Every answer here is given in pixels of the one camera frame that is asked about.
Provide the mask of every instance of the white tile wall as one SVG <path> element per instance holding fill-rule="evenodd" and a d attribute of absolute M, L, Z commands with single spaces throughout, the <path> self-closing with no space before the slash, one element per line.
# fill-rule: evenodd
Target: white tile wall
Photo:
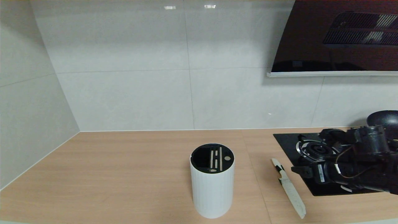
<path fill-rule="evenodd" d="M 81 131 L 193 129 L 189 71 L 59 74 Z"/>
<path fill-rule="evenodd" d="M 29 1 L 4 1 L 0 22 L 0 86 L 55 73 Z"/>
<path fill-rule="evenodd" d="M 327 77 L 323 85 L 323 77 L 265 77 L 294 1 L 32 3 L 82 130 L 347 126 L 364 124 L 374 111 L 398 109 L 391 97 L 398 89 L 396 77 Z M 181 92 L 171 92 L 176 84 L 168 79 L 188 71 L 191 80 L 184 75 L 177 84 Z M 154 77 L 168 85 L 150 85 Z M 148 90 L 136 90 L 137 82 Z M 369 89 L 389 97 L 371 95 Z M 157 109 L 147 102 L 168 108 L 168 100 L 178 105 L 175 99 L 179 113 L 167 109 L 152 118 Z"/>
<path fill-rule="evenodd" d="M 188 69 L 182 1 L 32 5 L 57 73 Z"/>
<path fill-rule="evenodd" d="M 55 74 L 0 87 L 0 114 L 0 188 L 79 132 Z"/>
<path fill-rule="evenodd" d="M 214 9 L 204 6 L 215 5 Z M 272 67 L 294 1 L 186 1 L 191 69 Z"/>
<path fill-rule="evenodd" d="M 326 77 L 312 126 L 366 125 L 379 110 L 398 110 L 398 77 Z"/>
<path fill-rule="evenodd" d="M 79 132 L 29 1 L 1 1 L 0 189 Z"/>
<path fill-rule="evenodd" d="M 322 80 L 269 78 L 265 69 L 191 70 L 195 128 L 309 127 Z"/>

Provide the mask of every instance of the gas stove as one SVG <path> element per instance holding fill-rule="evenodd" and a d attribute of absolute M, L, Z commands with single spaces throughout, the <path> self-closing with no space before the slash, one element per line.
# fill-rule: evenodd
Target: gas stove
<path fill-rule="evenodd" d="M 293 166 L 307 166 L 309 163 L 323 161 L 325 157 L 338 154 L 346 149 L 346 145 L 334 145 L 330 147 L 322 142 L 318 133 L 291 133 L 274 134 L 275 139 L 282 147 Z M 314 196 L 325 195 L 351 195 L 372 193 L 372 190 L 360 190 L 349 192 L 340 184 L 317 184 L 315 180 L 303 178 L 308 189 Z"/>

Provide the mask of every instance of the knife block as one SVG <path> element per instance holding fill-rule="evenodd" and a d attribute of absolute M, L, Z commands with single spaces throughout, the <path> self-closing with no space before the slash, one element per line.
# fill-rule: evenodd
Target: knife block
<path fill-rule="evenodd" d="M 206 144 L 192 152 L 190 164 L 196 211 L 206 218 L 224 215 L 232 205 L 234 154 L 224 145 Z"/>

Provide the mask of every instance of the backsplash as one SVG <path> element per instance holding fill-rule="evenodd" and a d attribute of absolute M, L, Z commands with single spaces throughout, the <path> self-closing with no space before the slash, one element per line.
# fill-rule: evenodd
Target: backsplash
<path fill-rule="evenodd" d="M 347 126 L 396 109 L 398 77 L 266 76 L 293 4 L 32 1 L 81 131 Z"/>

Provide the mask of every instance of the wooden countertop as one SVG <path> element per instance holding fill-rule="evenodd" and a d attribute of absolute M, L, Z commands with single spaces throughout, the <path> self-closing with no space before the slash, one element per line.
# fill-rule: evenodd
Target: wooden countertop
<path fill-rule="evenodd" d="M 273 133 L 321 128 L 164 132 L 86 132 L 59 147 L 1 192 L 2 220 L 32 224 L 349 223 L 398 218 L 398 196 L 372 193 L 312 196 L 287 174 L 307 210 L 301 220 L 270 159 L 290 161 Z M 217 219 L 192 202 L 189 155 L 217 142 L 235 154 L 234 200 Z"/>

